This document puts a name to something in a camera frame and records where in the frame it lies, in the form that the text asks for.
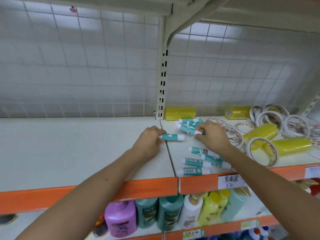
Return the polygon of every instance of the purple shampoo bottle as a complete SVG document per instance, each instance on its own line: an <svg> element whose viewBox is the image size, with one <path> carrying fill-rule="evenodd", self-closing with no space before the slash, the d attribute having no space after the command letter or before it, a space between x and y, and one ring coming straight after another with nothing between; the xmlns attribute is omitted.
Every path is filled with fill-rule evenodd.
<svg viewBox="0 0 320 240"><path fill-rule="evenodd" d="M137 230L137 215L134 200L109 203L104 218L110 235L124 238Z"/></svg>

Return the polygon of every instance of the green shampoo bottle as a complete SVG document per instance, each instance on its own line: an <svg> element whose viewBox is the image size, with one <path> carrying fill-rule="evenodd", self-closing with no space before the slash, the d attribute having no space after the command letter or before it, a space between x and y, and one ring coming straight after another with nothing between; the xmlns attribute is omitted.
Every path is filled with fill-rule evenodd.
<svg viewBox="0 0 320 240"><path fill-rule="evenodd" d="M138 210L138 226L148 228L152 226L157 218L158 198L136 200Z"/></svg>
<svg viewBox="0 0 320 240"><path fill-rule="evenodd" d="M174 195L159 198L159 212L157 218L158 228L162 231L170 231L177 224L184 198L182 195Z"/></svg>

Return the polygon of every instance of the hand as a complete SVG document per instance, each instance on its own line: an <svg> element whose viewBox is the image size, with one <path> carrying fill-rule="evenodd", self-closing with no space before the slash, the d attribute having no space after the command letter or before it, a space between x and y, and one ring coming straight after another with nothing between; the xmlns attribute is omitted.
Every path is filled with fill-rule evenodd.
<svg viewBox="0 0 320 240"><path fill-rule="evenodd" d="M154 158L160 150L162 139L159 138L167 132L164 129L159 129L156 126L146 128L134 143L131 150L136 155L139 155L139 160L147 162Z"/></svg>
<svg viewBox="0 0 320 240"><path fill-rule="evenodd" d="M205 135L195 134L194 137L201 141L207 149L219 155L231 146L227 134L217 123L207 120L205 123L200 123L196 130L205 131Z"/></svg>

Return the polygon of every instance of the person's right arm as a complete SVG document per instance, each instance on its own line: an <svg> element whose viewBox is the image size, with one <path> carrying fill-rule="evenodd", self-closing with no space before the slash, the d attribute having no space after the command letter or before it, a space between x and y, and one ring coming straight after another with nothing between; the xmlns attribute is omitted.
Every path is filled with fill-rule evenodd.
<svg viewBox="0 0 320 240"><path fill-rule="evenodd" d="M212 121L197 126L208 149L224 157L294 240L319 239L320 200L249 158L230 144L224 130Z"/></svg>

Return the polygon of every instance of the wire grid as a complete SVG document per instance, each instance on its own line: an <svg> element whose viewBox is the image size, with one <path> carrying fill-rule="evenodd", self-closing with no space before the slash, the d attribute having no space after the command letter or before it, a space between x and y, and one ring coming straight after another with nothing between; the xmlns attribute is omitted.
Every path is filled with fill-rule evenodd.
<svg viewBox="0 0 320 240"><path fill-rule="evenodd" d="M0 0L0 117L152 116L159 18Z"/></svg>
<svg viewBox="0 0 320 240"><path fill-rule="evenodd" d="M225 105L276 103L290 110L320 60L320 35L195 23L169 47L166 106L221 114Z"/></svg>

